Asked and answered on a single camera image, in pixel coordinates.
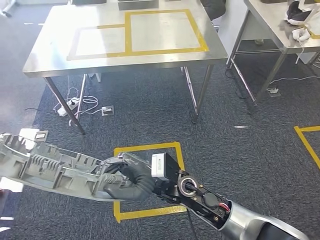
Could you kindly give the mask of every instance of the silver metal cylinder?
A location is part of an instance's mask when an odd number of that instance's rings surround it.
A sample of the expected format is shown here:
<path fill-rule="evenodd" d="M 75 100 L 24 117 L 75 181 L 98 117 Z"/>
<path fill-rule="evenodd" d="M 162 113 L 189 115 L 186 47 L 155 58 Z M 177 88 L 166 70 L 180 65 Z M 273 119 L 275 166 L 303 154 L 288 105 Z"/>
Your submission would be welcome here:
<path fill-rule="evenodd" d="M 232 202 L 231 212 L 226 222 L 219 229 L 229 240 L 256 240 L 264 224 L 269 223 L 299 240 L 309 240 L 303 232 L 285 222 L 263 216 Z"/>

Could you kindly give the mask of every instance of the yellow floor marking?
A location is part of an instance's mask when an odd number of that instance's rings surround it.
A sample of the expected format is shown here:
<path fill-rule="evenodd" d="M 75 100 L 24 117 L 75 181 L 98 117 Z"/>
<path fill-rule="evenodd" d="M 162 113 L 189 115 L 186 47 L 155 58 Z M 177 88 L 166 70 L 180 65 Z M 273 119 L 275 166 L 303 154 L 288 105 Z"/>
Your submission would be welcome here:
<path fill-rule="evenodd" d="M 146 150 L 155 150 L 155 149 L 169 149 L 174 148 L 177 154 L 177 163 L 181 170 L 185 170 L 185 165 L 183 159 L 183 153 L 180 142 L 166 142 L 166 143 L 156 143 L 156 144 L 148 144 L 148 145 L 138 145 L 138 146 L 127 146 L 127 147 L 116 147 L 114 149 L 114 156 L 117 156 L 122 152 L 138 152 Z M 154 217 L 166 214 L 176 214 L 186 212 L 186 209 L 184 206 L 169 206 L 169 207 L 161 207 L 155 209 L 148 210 L 140 210 L 140 211 L 130 211 L 130 212 L 121 212 L 120 202 L 113 202 L 113 215 L 118 223 L 122 220 L 128 219 L 137 219 L 137 218 L 146 218 L 146 217 Z"/>
<path fill-rule="evenodd" d="M 303 127 L 299 129 L 301 132 L 315 132 L 315 131 L 320 131 L 320 126 L 309 126 L 309 127 Z"/>
<path fill-rule="evenodd" d="M 163 50 L 146 50 L 146 51 L 133 51 L 132 50 L 132 31 L 131 15 L 145 15 L 145 14 L 168 14 L 168 13 L 186 13 L 190 26 L 195 34 L 200 47 L 190 48 L 177 48 L 177 49 L 163 49 Z M 111 29 L 111 28 L 125 28 L 125 52 L 111 52 L 101 54 L 76 55 L 79 43 L 80 33 L 87 29 Z M 73 60 L 88 60 L 100 58 L 117 58 L 117 57 L 135 57 L 146 55 L 162 55 L 162 54 L 183 54 L 183 53 L 196 53 L 208 52 L 209 48 L 202 34 L 198 28 L 197 23 L 189 9 L 174 9 L 174 10 L 152 10 L 152 11 L 127 11 L 125 12 L 124 24 L 110 24 L 100 26 L 81 27 L 75 30 L 72 39 L 71 49 L 66 57 L 67 61 Z"/>
<path fill-rule="evenodd" d="M 315 154 L 315 152 L 311 147 L 311 145 L 306 140 L 306 138 L 303 135 L 303 132 L 311 132 L 311 129 L 315 129 L 313 131 L 320 130 L 320 126 L 318 127 L 305 127 L 305 128 L 299 128 L 298 126 L 295 126 L 294 130 L 297 133 L 297 135 L 301 139 L 302 143 L 308 150 L 308 152 L 312 156 L 312 158 L 318 165 L 320 169 L 320 159 Z"/>
<path fill-rule="evenodd" d="M 167 214 L 177 214 L 183 212 L 186 212 L 186 208 L 184 206 L 168 206 L 148 210 L 122 212 L 120 213 L 120 215 L 122 220 L 129 220 L 146 217 L 155 217 Z"/>

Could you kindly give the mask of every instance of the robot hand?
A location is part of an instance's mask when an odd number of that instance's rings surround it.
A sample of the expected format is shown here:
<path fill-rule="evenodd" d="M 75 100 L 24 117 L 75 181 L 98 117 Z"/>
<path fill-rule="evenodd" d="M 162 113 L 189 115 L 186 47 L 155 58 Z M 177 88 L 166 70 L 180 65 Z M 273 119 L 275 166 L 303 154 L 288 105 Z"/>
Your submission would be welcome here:
<path fill-rule="evenodd" d="M 128 177 L 132 185 L 118 187 L 106 184 L 103 188 L 104 191 L 114 199 L 122 200 L 144 200 L 152 193 L 155 181 L 151 176 L 151 168 L 149 165 L 128 152 L 119 154 L 118 158 L 124 159 L 118 171 Z"/>

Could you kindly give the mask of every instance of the power strip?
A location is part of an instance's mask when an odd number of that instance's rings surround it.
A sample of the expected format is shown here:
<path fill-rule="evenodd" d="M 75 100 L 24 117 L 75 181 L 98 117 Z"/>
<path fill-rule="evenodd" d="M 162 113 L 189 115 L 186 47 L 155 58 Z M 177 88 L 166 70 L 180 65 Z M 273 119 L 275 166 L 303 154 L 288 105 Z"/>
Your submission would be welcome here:
<path fill-rule="evenodd" d="M 66 102 L 66 104 L 68 104 L 68 106 L 71 110 L 73 110 L 78 107 L 78 105 L 79 105 L 79 99 L 76 97 L 72 97 L 71 100 L 69 100 L 68 102 Z M 67 112 L 63 106 L 59 108 L 59 110 L 57 110 L 57 113 L 59 114 L 59 116 L 61 116 L 61 117 L 64 117 L 67 115 Z"/>

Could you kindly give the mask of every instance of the table top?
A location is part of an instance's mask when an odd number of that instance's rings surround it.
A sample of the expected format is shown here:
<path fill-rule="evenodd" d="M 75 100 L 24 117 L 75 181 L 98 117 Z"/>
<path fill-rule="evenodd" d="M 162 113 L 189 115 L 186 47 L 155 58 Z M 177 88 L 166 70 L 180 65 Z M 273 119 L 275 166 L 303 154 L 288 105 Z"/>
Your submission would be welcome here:
<path fill-rule="evenodd" d="M 227 54 L 199 0 L 158 0 L 119 10 L 117 2 L 54 6 L 23 72 L 30 78 L 214 65 Z"/>
<path fill-rule="evenodd" d="M 260 24 L 266 26 L 271 39 L 282 52 L 288 54 L 301 53 L 303 48 L 292 38 L 292 31 L 297 26 L 292 26 L 285 21 L 288 8 L 288 2 L 267 4 L 260 0 L 244 0 L 248 8 Z M 312 8 L 312 4 L 306 5 Z M 303 44 L 306 53 L 320 51 L 320 39 L 310 38 Z"/>

